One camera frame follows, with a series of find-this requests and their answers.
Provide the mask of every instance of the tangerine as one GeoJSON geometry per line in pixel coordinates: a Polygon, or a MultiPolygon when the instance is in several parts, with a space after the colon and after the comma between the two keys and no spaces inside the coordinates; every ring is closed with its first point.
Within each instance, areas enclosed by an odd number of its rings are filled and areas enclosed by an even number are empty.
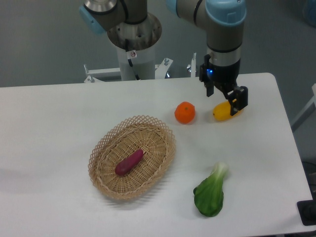
{"type": "Polygon", "coordinates": [[[196,110],[193,104],[185,101],[178,105],[174,112],[174,115],[178,122],[187,124],[194,119],[196,115],[196,110]]]}

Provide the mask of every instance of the black cable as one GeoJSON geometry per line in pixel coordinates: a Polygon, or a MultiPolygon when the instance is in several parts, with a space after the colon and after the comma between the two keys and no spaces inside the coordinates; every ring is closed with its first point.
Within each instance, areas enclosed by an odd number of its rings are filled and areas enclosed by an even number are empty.
{"type": "MultiPolygon", "coordinates": [[[[126,52],[128,52],[129,50],[128,50],[128,39],[125,39],[125,51],[126,52]]],[[[132,60],[129,58],[128,59],[128,64],[130,65],[130,67],[132,68],[132,70],[133,70],[133,72],[134,72],[134,75],[135,75],[135,78],[136,78],[136,80],[140,80],[140,78],[139,78],[139,76],[138,76],[138,74],[135,72],[135,70],[134,70],[134,65],[133,65],[133,63],[132,63],[132,60]]]]}

